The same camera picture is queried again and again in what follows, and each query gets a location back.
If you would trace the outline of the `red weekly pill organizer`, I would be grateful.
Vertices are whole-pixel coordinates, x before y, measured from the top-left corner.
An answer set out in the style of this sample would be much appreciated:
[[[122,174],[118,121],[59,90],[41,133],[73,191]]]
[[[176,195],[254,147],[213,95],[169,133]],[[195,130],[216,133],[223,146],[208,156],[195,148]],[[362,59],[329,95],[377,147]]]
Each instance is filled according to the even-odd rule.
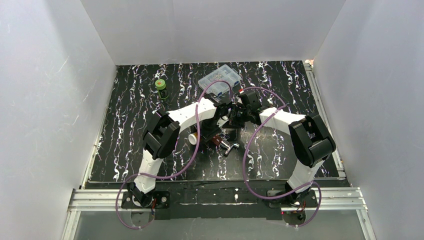
[[[231,146],[231,144],[227,141],[227,138],[225,137],[224,134],[217,134],[215,135],[211,141],[222,148],[229,148]]]

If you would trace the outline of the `white pill bottle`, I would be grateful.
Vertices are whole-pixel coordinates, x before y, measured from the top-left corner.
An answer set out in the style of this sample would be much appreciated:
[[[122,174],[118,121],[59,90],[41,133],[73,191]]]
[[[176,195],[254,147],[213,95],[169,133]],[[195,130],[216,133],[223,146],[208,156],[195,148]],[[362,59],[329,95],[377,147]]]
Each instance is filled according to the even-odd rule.
[[[198,143],[198,134],[196,132],[189,134],[188,141],[191,145],[196,145]]]

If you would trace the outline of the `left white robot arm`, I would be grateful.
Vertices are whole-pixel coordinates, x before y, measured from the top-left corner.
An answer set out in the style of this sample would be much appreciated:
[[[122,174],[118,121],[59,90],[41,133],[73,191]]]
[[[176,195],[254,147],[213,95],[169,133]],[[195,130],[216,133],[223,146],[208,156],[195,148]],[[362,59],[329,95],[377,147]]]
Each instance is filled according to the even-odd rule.
[[[142,161],[134,181],[127,185],[128,198],[142,208],[153,206],[160,167],[175,150],[181,132],[192,130],[188,138],[197,151],[200,144],[217,139],[233,108],[231,100],[219,100],[207,94],[179,109],[155,111],[142,133]]]

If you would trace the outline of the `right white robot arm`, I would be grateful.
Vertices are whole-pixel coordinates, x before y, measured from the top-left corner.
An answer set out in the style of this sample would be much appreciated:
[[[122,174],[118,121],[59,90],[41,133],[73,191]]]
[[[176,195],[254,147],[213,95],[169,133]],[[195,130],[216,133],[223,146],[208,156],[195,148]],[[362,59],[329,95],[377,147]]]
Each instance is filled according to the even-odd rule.
[[[318,113],[294,114],[284,111],[282,107],[266,107],[253,92],[253,87],[239,90],[238,98],[230,126],[241,128],[246,122],[251,122],[258,126],[255,134],[263,127],[288,134],[297,158],[292,175],[285,183],[285,193],[265,196],[251,187],[247,189],[254,196],[270,202],[279,199],[289,203],[301,201],[309,192],[318,169],[337,148],[323,119]]]

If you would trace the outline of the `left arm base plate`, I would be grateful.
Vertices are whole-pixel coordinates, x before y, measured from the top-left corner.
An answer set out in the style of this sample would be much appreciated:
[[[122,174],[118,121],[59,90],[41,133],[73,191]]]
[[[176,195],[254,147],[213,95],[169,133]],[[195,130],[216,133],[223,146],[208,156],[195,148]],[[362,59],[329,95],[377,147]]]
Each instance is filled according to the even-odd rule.
[[[153,190],[147,195],[125,192],[118,206],[123,210],[130,211],[130,220],[133,226],[141,227],[150,224],[155,219],[156,210],[168,209],[170,200],[169,191]]]

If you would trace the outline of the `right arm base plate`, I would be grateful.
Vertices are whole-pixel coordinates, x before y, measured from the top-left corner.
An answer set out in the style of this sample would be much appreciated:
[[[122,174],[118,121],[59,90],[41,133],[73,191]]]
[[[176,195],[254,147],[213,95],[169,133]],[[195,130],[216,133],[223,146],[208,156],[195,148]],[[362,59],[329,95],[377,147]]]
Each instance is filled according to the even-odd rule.
[[[268,207],[281,209],[281,215],[286,225],[300,228],[308,224],[317,214],[321,200],[311,188],[288,196],[264,200]]]

